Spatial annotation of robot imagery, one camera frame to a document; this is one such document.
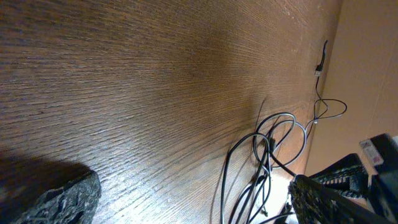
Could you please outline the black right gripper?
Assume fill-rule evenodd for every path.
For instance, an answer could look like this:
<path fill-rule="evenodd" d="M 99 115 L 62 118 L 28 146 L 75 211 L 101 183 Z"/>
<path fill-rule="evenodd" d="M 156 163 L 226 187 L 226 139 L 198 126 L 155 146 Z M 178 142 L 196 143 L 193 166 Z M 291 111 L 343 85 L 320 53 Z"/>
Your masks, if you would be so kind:
<path fill-rule="evenodd" d="M 374 212 L 397 222 L 397 136 L 387 133 L 359 143 L 376 171 L 368 173 L 356 153 L 348 154 L 309 178 L 347 198 L 365 198 Z"/>

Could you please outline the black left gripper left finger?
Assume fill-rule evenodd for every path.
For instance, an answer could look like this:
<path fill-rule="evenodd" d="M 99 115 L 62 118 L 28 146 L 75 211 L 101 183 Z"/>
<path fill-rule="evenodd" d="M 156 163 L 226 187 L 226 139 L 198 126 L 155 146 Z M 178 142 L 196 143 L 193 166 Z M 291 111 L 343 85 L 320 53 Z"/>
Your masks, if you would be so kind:
<path fill-rule="evenodd" d="M 42 194 L 25 212 L 12 220 L 19 224 L 91 224 L 101 197 L 96 172 L 89 171 L 60 188 Z"/>

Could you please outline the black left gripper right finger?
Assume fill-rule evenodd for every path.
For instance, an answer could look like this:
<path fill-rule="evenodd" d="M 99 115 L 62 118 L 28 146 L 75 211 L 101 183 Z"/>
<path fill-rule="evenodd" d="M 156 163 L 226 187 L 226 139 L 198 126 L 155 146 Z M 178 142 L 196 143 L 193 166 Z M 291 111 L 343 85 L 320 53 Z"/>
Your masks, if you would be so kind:
<path fill-rule="evenodd" d="M 299 224 L 391 224 L 305 175 L 295 177 L 289 194 Z"/>

